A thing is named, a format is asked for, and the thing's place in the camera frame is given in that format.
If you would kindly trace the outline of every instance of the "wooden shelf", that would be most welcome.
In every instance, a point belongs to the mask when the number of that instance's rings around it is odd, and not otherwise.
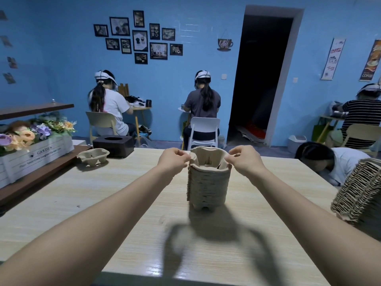
[[[32,114],[44,113],[55,110],[62,110],[74,107],[74,104],[65,103],[45,103],[39,105],[28,105],[11,108],[0,108],[0,120],[11,119]]]
[[[20,178],[16,182],[1,188],[0,207],[5,208],[6,211],[9,210],[10,207],[7,206],[8,203],[11,202],[12,204],[14,204],[12,200],[17,199],[18,196],[22,195],[30,188],[36,186],[38,183],[45,181],[46,179],[50,178],[55,173],[57,173],[59,170],[73,163],[77,159],[77,154],[87,149],[89,149],[89,146],[87,145],[74,146],[74,150],[72,152],[55,159],[47,165],[38,168],[34,172]]]

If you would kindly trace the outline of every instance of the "black and white striped shirt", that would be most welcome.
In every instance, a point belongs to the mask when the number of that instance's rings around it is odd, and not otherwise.
[[[343,110],[348,112],[341,128],[343,140],[347,137],[347,129],[352,124],[369,124],[379,126],[381,122],[381,100],[350,100],[343,104]],[[375,141],[350,138],[345,145],[349,148],[368,148]]]

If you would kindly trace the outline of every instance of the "gray t-shirt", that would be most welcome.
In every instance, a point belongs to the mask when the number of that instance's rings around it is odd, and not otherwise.
[[[202,109],[203,99],[201,95],[201,89],[191,91],[188,98],[184,104],[185,107],[190,108],[190,117],[217,117],[217,109],[221,106],[221,96],[212,89],[213,91],[213,106],[204,111]]]

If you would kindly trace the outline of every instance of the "scroll banner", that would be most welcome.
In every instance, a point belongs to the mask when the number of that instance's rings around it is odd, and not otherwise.
[[[381,40],[374,41],[365,68],[361,73],[360,81],[371,81],[381,58]]]
[[[324,68],[321,80],[332,80],[336,71],[337,63],[343,50],[345,38],[334,38],[331,46],[328,60]]]

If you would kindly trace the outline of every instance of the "doorway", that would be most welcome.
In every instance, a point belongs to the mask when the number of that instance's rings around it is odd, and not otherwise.
[[[296,27],[299,31],[300,12],[294,8],[246,6],[228,145],[270,145],[297,37],[292,31]]]

